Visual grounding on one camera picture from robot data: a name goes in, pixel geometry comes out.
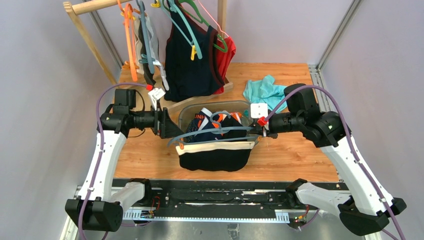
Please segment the teal clip hanger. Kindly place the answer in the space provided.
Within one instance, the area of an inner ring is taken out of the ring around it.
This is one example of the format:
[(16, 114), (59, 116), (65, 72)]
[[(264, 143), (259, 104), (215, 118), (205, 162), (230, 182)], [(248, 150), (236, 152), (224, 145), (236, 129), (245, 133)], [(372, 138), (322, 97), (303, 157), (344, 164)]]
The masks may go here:
[(179, 30), (179, 32), (182, 34), (182, 36), (185, 38), (185, 40), (188, 42), (188, 44), (191, 47), (190, 60), (194, 61), (195, 57), (197, 57), (199, 60), (201, 60), (203, 58), (203, 54), (202, 54), (200, 45), (199, 45), (199, 43), (196, 39), (196, 36), (195, 36), (188, 20), (186, 19), (185, 15), (181, 11), (180, 7), (175, 3), (175, 1), (174, 0), (170, 1), (168, 11), (177, 13), (180, 16), (182, 22), (184, 23), (184, 25), (186, 27), (186, 32), (190, 36), (190, 39), (187, 37), (187, 35), (182, 30), (180, 25), (178, 23), (176, 23), (176, 21), (172, 18), (172, 16), (170, 14), (166, 13), (167, 10), (165, 8), (165, 1), (164, 0), (155, 0), (154, 3), (150, 4), (150, 6), (152, 8), (161, 9), (166, 14), (166, 16), (172, 21), (173, 25)]

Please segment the navy orange boxer underwear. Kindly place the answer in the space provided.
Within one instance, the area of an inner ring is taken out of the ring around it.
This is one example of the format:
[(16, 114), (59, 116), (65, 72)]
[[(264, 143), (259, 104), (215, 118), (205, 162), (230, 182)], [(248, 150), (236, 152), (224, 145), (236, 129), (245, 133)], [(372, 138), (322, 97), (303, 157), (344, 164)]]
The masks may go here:
[[(199, 113), (194, 115), (194, 119), (189, 123), (186, 133), (208, 130), (208, 129), (218, 129), (219, 125), (211, 121), (211, 115), (213, 113), (207, 108), (202, 108)], [(233, 124), (233, 118), (229, 117), (226, 114), (218, 113), (212, 117), (212, 119), (218, 123), (222, 127), (230, 127)], [(197, 133), (195, 135), (190, 135), (185, 137), (185, 141), (188, 143), (196, 143), (196, 142), (205, 142), (212, 140), (221, 140), (224, 137), (224, 133)]]

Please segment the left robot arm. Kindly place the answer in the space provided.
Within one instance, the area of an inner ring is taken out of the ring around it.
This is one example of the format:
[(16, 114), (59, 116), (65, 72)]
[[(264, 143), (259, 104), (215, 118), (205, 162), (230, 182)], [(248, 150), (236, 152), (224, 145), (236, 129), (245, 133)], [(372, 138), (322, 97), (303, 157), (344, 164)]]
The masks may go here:
[(151, 108), (135, 111), (136, 89), (116, 89), (114, 103), (96, 112), (97, 136), (92, 161), (80, 191), (68, 199), (65, 212), (80, 232), (116, 232), (124, 213), (136, 203), (152, 204), (152, 185), (146, 178), (130, 180), (118, 192), (112, 192), (113, 178), (121, 151), (131, 129), (151, 129), (161, 139), (182, 134), (172, 121), (160, 99), (165, 96), (162, 88), (153, 88), (147, 94)]

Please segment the grey-blue clip hanger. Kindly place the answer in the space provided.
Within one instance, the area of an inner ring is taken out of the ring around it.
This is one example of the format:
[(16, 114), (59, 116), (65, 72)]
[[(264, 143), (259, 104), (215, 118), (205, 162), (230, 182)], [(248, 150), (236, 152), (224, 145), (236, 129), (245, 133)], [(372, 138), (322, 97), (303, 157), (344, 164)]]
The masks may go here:
[(210, 121), (212, 123), (216, 123), (218, 125), (218, 128), (210, 128), (210, 129), (203, 129), (203, 130), (196, 130), (196, 131), (192, 131), (192, 132), (188, 132), (188, 133), (184, 133), (181, 135), (178, 135), (174, 138), (172, 138), (168, 143), (167, 143), (167, 147), (171, 146), (172, 144), (176, 143), (176, 144), (185, 144), (186, 142), (184, 142), (184, 138), (190, 137), (190, 136), (195, 136), (198, 134), (205, 134), (205, 133), (214, 133), (214, 134), (225, 134), (228, 133), (229, 131), (236, 131), (236, 130), (243, 130), (243, 131), (249, 131), (251, 129), (253, 129), (253, 127), (249, 127), (249, 126), (228, 126), (228, 127), (222, 127), (221, 123), (218, 121), (214, 121), (213, 117), (215, 115), (218, 114), (224, 114), (227, 116), (228, 119), (230, 119), (232, 116), (230, 113), (226, 112), (226, 111), (218, 111), (213, 113), (210, 116)]

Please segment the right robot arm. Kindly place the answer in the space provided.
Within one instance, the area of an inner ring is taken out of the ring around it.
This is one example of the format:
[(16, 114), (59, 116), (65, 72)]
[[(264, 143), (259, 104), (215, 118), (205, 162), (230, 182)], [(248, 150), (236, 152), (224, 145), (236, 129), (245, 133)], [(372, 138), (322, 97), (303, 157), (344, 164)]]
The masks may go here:
[(397, 220), (407, 207), (405, 201), (392, 196), (373, 174), (341, 109), (321, 111), (315, 91), (326, 92), (320, 86), (303, 83), (286, 87), (280, 103), (287, 105), (288, 112), (277, 113), (265, 103), (250, 105), (251, 134), (274, 138), (282, 133), (301, 133), (328, 157), (348, 188), (348, 193), (339, 193), (300, 178), (285, 190), (289, 204), (294, 208), (313, 206), (332, 214), (357, 236), (385, 232), (392, 223), (397, 237), (405, 239)]

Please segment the black cream-band underwear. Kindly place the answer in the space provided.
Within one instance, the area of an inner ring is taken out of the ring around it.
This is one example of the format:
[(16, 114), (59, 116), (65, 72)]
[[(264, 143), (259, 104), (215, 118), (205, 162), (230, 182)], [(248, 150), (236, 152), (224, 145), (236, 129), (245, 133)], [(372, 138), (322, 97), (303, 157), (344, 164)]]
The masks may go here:
[(190, 171), (235, 172), (246, 166), (254, 141), (221, 141), (176, 146), (179, 165)]

